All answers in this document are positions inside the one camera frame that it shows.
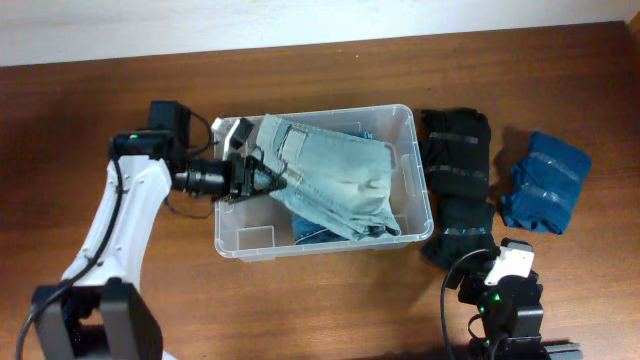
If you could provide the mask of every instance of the white robotic arm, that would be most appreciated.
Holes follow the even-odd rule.
[[[192,115],[210,131],[204,118],[183,105],[154,101],[147,129],[111,140],[107,184],[89,233],[60,284],[34,292],[16,359],[22,358],[31,324],[47,359],[174,359],[163,352],[160,327],[139,294],[158,209],[172,189],[229,202],[265,193],[253,187],[253,172],[261,166],[255,158],[200,159],[212,136],[207,145],[190,150]],[[235,120],[232,131],[223,134],[225,143],[242,146],[252,128],[246,119]],[[103,324],[83,325],[80,319],[95,310]]]
[[[123,198],[116,225],[98,263],[74,286],[102,286],[112,277],[133,284],[140,291],[140,271],[158,209],[171,190],[171,175],[163,160],[147,155],[122,156]],[[100,246],[116,202],[118,179],[113,161],[107,168],[107,184],[89,234],[75,261],[62,275],[72,278]]]

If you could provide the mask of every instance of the light blue jeans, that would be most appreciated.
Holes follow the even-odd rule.
[[[287,181],[270,195],[295,214],[349,240],[400,235],[384,143],[266,115],[256,146],[254,156]]]
[[[349,135],[354,135],[363,139],[373,139],[373,134],[366,131]],[[295,213],[292,214],[291,217],[291,226],[293,227],[294,244],[296,245],[320,244],[347,240],[342,236],[329,231],[329,229],[324,226],[312,223]]]

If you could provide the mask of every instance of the blue folded jeans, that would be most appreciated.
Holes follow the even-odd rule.
[[[533,132],[529,156],[511,169],[514,191],[502,197],[505,225],[564,233],[590,169],[582,150]]]
[[[384,143],[266,115],[256,147],[254,156],[287,181],[270,196],[294,214],[347,240],[400,235]],[[256,174],[257,188],[264,181]]]
[[[373,139],[373,134],[366,131],[353,135],[363,139]],[[347,240],[342,236],[329,231],[329,229],[324,226],[313,223],[298,214],[293,214],[291,218],[291,225],[293,227],[295,245],[319,244]]]

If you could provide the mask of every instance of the jeans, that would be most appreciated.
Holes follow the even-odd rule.
[[[484,200],[443,196],[438,203],[440,234],[431,238],[422,253],[445,270],[462,256],[478,249],[495,247],[491,227],[496,207]],[[467,267],[469,260],[462,267]]]
[[[270,196],[294,214],[347,240],[400,235],[384,143],[266,115],[256,147],[254,156],[287,181]],[[256,174],[256,187],[263,181]]]
[[[353,135],[363,139],[373,139],[373,134],[366,131]],[[324,226],[315,224],[298,214],[293,214],[291,225],[293,227],[295,245],[319,244],[347,240],[342,236],[329,231],[329,229]]]
[[[422,141],[427,187],[439,196],[484,201],[489,195],[491,141],[487,117],[467,108],[423,110],[422,121],[431,130]]]
[[[563,234],[589,170],[591,159],[582,150],[533,132],[529,156],[511,169],[514,191],[501,199],[505,225]]]

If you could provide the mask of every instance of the cable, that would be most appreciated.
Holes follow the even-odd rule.
[[[204,145],[200,145],[197,150],[195,150],[195,151],[193,151],[191,153],[192,156],[197,156],[197,155],[200,155],[203,152],[207,151],[211,147],[211,145],[216,145],[218,142],[217,141],[213,141],[212,134],[211,134],[211,128],[209,127],[209,122],[207,121],[207,119],[205,119],[204,117],[194,113],[193,111],[191,112],[191,115],[194,116],[196,119],[198,119],[201,123],[204,124],[205,128],[207,129],[207,135],[208,135],[207,143],[204,144]]]
[[[176,208],[174,208],[170,203],[169,203],[169,195],[167,195],[166,198],[164,198],[164,205],[167,207],[167,209],[169,209],[169,211],[171,211],[172,213],[176,214],[176,215],[180,215],[189,219],[195,219],[195,220],[205,220],[208,219],[211,214],[213,214],[213,207],[211,208],[211,210],[209,211],[209,213],[207,215],[191,215],[191,214],[187,214],[184,213]]]
[[[496,341],[495,345],[491,347],[491,349],[489,350],[489,360],[493,360],[496,357],[496,350],[498,349],[498,346],[500,346],[502,340],[506,339],[507,337],[507,334],[502,334],[502,336],[500,336],[500,339]]]
[[[118,179],[118,184],[116,186],[116,203],[113,207],[113,212],[111,213],[111,218],[109,219],[109,224],[107,225],[107,230],[104,233],[104,237],[102,238],[102,241],[98,246],[98,249],[93,254],[93,257],[91,257],[89,261],[87,261],[87,264],[84,266],[84,268],[82,268],[82,270],[80,270],[76,275],[74,275],[70,279],[65,279],[61,281],[60,284],[58,284],[59,285],[58,290],[56,290],[53,294],[49,295],[47,299],[42,301],[40,304],[38,304],[34,309],[32,309],[29,312],[29,315],[27,315],[27,319],[22,325],[22,328],[20,328],[20,334],[18,335],[18,340],[16,341],[16,354],[15,354],[16,360],[22,360],[22,350],[24,348],[24,341],[26,339],[27,332],[29,332],[29,328],[31,327],[31,324],[33,324],[33,322],[40,315],[42,315],[42,312],[44,312],[47,309],[47,307],[49,307],[49,305],[57,301],[60,298],[60,296],[65,294],[67,291],[69,291],[69,289],[73,286],[73,284],[76,281],[80,280],[83,276],[85,276],[98,263],[100,256],[102,256],[102,253],[104,252],[105,248],[107,247],[107,244],[109,243],[109,238],[111,237],[111,233],[113,232],[113,229],[116,225],[118,212],[120,211],[120,205],[122,204],[122,196],[124,194],[124,191],[122,189],[123,182],[122,182],[122,171],[120,169],[120,164],[116,159],[112,159],[112,161],[113,161],[113,166],[116,169],[116,177]]]
[[[451,342],[449,341],[449,335],[447,335],[447,322],[446,322],[445,316],[444,316],[444,293],[445,293],[445,289],[447,288],[447,283],[449,282],[449,278],[451,277],[451,274],[453,273],[453,271],[458,266],[460,266],[460,263],[462,263],[464,260],[466,260],[467,258],[469,258],[469,257],[471,257],[473,255],[481,254],[481,253],[491,253],[491,250],[489,250],[489,249],[474,250],[474,251],[464,255],[460,259],[456,260],[456,262],[453,263],[453,265],[449,269],[449,272],[447,272],[447,275],[444,277],[444,281],[442,282],[442,289],[440,290],[440,321],[442,322],[442,335],[444,336],[444,343],[445,343],[445,346],[447,347],[447,352],[449,353],[449,359],[451,359],[451,360],[455,360],[456,357],[455,357],[455,355],[453,355],[453,348],[451,347]]]
[[[471,324],[474,323],[474,321],[478,320],[478,319],[482,319],[482,314],[476,314],[473,317],[471,317],[471,319],[469,319],[469,323],[467,324],[467,331],[469,331],[469,335],[471,335],[471,338],[478,344],[478,345],[482,345],[482,346],[486,346],[484,345],[481,341],[480,338],[473,332],[473,330],[471,330]]]

